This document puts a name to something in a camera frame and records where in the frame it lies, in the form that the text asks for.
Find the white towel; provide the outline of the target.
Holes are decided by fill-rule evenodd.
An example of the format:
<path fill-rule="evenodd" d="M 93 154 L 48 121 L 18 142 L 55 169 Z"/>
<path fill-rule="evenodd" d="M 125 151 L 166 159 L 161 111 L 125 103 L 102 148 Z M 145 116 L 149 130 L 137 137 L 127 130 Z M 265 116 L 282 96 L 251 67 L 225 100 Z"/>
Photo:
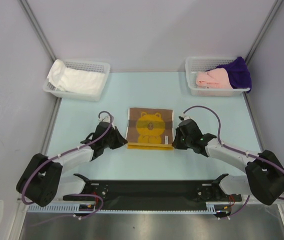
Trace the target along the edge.
<path fill-rule="evenodd" d="M 57 59 L 47 75 L 47 80 L 62 92 L 95 96 L 103 88 L 105 77 L 105 73 L 66 67 L 62 60 Z"/>

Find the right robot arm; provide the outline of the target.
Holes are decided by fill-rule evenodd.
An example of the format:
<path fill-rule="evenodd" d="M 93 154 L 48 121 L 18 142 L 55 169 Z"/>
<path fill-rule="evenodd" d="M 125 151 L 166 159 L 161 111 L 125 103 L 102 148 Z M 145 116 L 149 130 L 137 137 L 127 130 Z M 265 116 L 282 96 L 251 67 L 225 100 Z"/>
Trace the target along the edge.
<path fill-rule="evenodd" d="M 193 119 L 180 119 L 172 143 L 175 149 L 191 149 L 196 154 L 223 161 L 246 174 L 225 174 L 219 178 L 218 185 L 212 188 L 216 200 L 223 201 L 231 194 L 253 195 L 269 206 L 284 193 L 284 169 L 273 152 L 265 150 L 253 157 L 247 153 L 238 153 L 223 146 L 217 136 L 203 134 Z"/>

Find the yellow patterned towel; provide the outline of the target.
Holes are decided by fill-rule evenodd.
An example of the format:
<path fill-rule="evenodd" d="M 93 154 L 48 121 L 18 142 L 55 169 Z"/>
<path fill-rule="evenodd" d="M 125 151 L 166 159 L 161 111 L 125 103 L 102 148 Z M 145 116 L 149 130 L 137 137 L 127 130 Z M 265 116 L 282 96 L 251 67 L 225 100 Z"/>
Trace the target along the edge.
<path fill-rule="evenodd" d="M 128 149 L 172 150 L 174 111 L 131 107 L 125 139 Z"/>

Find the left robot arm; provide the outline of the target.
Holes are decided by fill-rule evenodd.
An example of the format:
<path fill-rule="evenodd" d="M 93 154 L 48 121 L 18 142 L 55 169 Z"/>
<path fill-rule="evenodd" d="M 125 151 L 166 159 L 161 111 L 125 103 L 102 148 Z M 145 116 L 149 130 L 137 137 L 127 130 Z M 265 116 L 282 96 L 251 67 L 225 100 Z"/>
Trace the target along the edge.
<path fill-rule="evenodd" d="M 114 150 L 126 144 L 127 140 L 116 126 L 109 122 L 100 122 L 95 131 L 76 148 L 52 158 L 41 153 L 35 154 L 20 177 L 16 190 L 26 205 L 37 204 L 45 207 L 57 195 L 72 195 L 71 188 L 74 189 L 75 196 L 87 200 L 92 194 L 92 188 L 85 184 L 85 180 L 72 180 L 62 187 L 62 174 L 95 160 L 107 148 Z"/>

